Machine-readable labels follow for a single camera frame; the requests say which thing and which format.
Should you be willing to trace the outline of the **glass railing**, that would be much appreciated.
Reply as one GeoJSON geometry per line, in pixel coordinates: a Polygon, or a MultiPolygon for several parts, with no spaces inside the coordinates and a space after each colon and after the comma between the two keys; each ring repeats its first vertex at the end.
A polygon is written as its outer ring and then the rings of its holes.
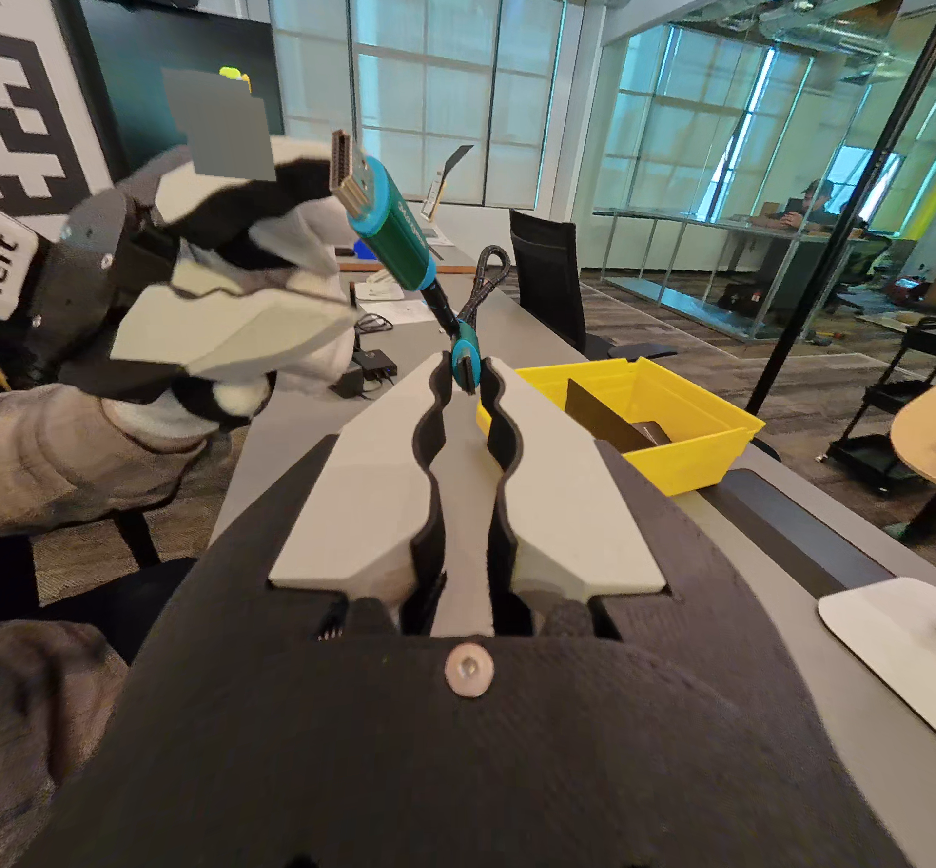
{"type": "Polygon", "coordinates": [[[659,208],[594,207],[592,216],[609,221],[602,282],[744,345],[776,340],[830,236],[659,208]]]}

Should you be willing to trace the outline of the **white tablet stand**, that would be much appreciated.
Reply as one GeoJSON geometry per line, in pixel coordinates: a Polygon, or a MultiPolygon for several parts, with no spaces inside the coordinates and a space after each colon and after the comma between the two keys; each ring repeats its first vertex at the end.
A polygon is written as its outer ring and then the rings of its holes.
{"type": "MultiPolygon", "coordinates": [[[[935,482],[935,391],[895,418],[890,439],[898,459],[935,482]]],[[[935,587],[893,577],[820,598],[825,628],[931,729],[935,727],[935,587]]]]}

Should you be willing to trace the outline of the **white paper sheet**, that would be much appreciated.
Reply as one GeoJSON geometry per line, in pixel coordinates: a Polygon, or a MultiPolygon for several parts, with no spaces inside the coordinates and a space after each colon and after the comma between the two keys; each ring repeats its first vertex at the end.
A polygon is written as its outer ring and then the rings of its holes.
{"type": "Polygon", "coordinates": [[[437,324],[437,319],[422,299],[364,301],[358,307],[362,313],[380,316],[393,326],[437,324]]]}

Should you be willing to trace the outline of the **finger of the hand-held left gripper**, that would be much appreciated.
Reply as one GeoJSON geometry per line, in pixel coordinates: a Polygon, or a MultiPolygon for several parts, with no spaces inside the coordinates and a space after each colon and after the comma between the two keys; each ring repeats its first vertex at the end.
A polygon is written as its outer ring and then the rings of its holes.
{"type": "Polygon", "coordinates": [[[192,245],[219,249],[298,223],[299,234],[348,249],[349,219],[330,188],[330,147],[293,137],[271,143],[273,180],[197,174],[191,162],[165,173],[156,190],[160,224],[192,245]]]}
{"type": "Polygon", "coordinates": [[[113,361],[175,366],[215,381],[247,381],[281,370],[349,332],[356,312],[326,281],[299,270],[286,286],[244,292],[222,274],[181,265],[182,281],[148,285],[117,327],[113,361]]]}

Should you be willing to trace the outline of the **wood-edged desk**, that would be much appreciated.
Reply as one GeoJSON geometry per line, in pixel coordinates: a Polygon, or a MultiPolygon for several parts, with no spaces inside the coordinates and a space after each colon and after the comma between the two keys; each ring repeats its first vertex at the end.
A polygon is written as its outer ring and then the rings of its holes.
{"type": "MultiPolygon", "coordinates": [[[[435,225],[419,221],[432,259],[439,274],[469,274],[473,272],[476,258],[469,257],[452,243],[435,225]]],[[[335,248],[340,270],[345,273],[374,273],[383,267],[382,261],[366,244],[357,241],[352,246],[335,248]]]]}

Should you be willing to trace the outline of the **black-framed printed sign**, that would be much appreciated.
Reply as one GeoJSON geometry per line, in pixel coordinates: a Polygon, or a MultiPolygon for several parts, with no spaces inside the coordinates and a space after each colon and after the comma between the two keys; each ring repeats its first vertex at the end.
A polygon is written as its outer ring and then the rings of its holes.
{"type": "Polygon", "coordinates": [[[1,0],[2,213],[50,240],[112,184],[76,34],[66,0],[1,0]]]}

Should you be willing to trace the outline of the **black power adapter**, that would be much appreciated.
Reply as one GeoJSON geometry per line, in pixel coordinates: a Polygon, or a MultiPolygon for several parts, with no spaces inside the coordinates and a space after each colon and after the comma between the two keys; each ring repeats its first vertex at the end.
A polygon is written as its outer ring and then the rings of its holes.
{"type": "Polygon", "coordinates": [[[397,377],[397,366],[381,350],[359,349],[352,355],[345,373],[331,385],[330,390],[343,399],[364,398],[392,386],[397,377]]]}

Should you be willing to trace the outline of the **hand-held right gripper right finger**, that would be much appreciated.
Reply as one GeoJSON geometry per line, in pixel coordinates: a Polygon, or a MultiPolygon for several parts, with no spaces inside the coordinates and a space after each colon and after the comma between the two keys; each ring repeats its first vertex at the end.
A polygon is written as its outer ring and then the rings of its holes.
{"type": "Polygon", "coordinates": [[[499,465],[491,598],[658,594],[665,581],[597,441],[500,359],[486,359],[487,450],[499,465]]]}

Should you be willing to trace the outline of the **large black wall screen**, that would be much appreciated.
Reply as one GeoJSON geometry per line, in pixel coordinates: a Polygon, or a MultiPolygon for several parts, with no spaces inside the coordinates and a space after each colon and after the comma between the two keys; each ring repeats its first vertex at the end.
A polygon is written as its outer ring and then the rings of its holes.
{"type": "Polygon", "coordinates": [[[238,70],[263,100],[270,132],[286,132],[270,24],[144,3],[78,1],[130,172],[184,143],[170,113],[164,69],[238,70]]]}

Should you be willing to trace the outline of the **black vertical pole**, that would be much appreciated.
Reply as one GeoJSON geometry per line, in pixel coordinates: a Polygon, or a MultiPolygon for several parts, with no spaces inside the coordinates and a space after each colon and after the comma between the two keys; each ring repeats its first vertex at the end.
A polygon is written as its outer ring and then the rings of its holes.
{"type": "Polygon", "coordinates": [[[830,280],[833,271],[845,254],[850,242],[851,231],[857,225],[859,212],[865,206],[874,186],[881,177],[883,168],[894,151],[897,141],[903,135],[923,91],[930,82],[934,69],[935,29],[932,29],[883,126],[882,133],[872,149],[872,155],[861,172],[856,189],[839,215],[812,277],[805,285],[799,302],[791,312],[787,325],[782,330],[773,351],[766,360],[765,367],[745,406],[748,413],[756,415],[763,406],[779,372],[811,317],[813,308],[824,291],[825,284],[830,280]]]}

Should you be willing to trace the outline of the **black utility cart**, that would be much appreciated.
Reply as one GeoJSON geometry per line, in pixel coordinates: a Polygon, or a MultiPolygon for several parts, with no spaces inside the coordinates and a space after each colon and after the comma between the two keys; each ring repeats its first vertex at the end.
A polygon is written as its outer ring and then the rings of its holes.
{"type": "Polygon", "coordinates": [[[881,497],[887,497],[910,482],[919,482],[921,479],[898,459],[888,435],[871,433],[854,437],[852,433],[869,410],[887,414],[894,419],[933,386],[934,369],[925,379],[893,379],[909,351],[935,358],[934,316],[925,316],[907,330],[889,366],[875,383],[865,389],[857,413],[841,436],[816,458],[820,464],[830,463],[842,467],[852,478],[881,497]]]}

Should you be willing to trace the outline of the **yellow plastic bin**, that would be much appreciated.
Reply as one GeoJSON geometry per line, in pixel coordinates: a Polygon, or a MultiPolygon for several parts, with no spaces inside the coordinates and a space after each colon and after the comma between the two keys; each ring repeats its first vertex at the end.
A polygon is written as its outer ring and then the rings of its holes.
{"type": "Polygon", "coordinates": [[[667,497],[718,484],[764,426],[702,387],[640,359],[602,360],[513,369],[483,361],[476,422],[491,455],[507,472],[518,454],[521,486],[551,499],[603,500],[609,481],[597,443],[565,412],[569,384],[627,423],[654,422],[668,443],[612,453],[667,497]]]}

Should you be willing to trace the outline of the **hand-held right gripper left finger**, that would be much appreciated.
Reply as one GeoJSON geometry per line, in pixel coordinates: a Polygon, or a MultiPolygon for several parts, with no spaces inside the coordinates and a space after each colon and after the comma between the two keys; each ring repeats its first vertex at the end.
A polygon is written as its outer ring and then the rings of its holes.
{"type": "Polygon", "coordinates": [[[341,430],[270,571],[278,588],[413,596],[441,578],[431,466],[446,444],[449,355],[431,355],[341,430]]]}

